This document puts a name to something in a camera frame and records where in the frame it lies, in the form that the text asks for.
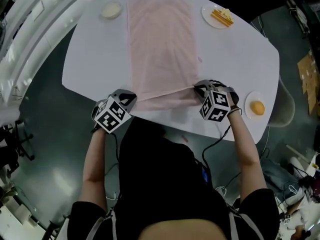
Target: black shirt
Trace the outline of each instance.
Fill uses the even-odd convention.
[[[121,197],[114,207],[117,239],[128,239],[129,235],[136,240],[151,224],[183,219],[212,221],[231,239],[230,209],[223,197],[206,185],[193,152],[186,145],[133,132],[132,124],[120,147]],[[265,240],[276,238],[279,213],[272,190],[251,193],[241,203],[239,213],[250,217]],[[96,204],[75,202],[69,217],[68,239],[85,240],[96,221],[105,216]],[[258,239],[241,218],[235,218],[235,223],[240,240]],[[105,220],[96,232],[94,240],[100,239],[113,239],[111,219]]]

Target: pink cloth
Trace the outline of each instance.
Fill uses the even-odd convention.
[[[184,0],[131,0],[127,4],[131,87],[135,110],[197,105],[196,39]]]

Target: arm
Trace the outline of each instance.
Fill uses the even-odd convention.
[[[241,169],[241,202],[253,191],[266,189],[259,154],[239,111],[228,115],[233,131],[236,153]]]
[[[107,211],[105,191],[105,141],[105,130],[100,128],[93,133],[85,157],[82,192],[79,201],[94,203]]]

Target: person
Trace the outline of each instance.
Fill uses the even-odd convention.
[[[105,141],[92,135],[79,201],[69,216],[69,240],[274,240],[279,212],[253,138],[236,106],[227,115],[241,169],[240,208],[227,206],[184,144],[163,137],[154,123],[134,118],[119,151],[120,194],[108,212]]]

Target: small white plate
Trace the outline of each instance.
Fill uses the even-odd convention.
[[[251,104],[251,102],[255,102],[255,101],[262,102],[264,107],[266,107],[264,99],[263,99],[262,94],[260,92],[257,92],[257,91],[250,92],[244,102],[244,111],[245,111],[246,116],[249,119],[261,119],[265,116],[265,114],[257,115],[251,110],[250,104]]]
[[[211,13],[213,12],[214,9],[220,9],[222,7],[214,4],[214,3],[209,3],[207,5],[204,5],[201,9],[201,14],[204,20],[211,25],[212,27],[216,29],[225,29],[227,28],[226,25],[223,25],[221,22],[216,20],[214,17],[211,16]]]

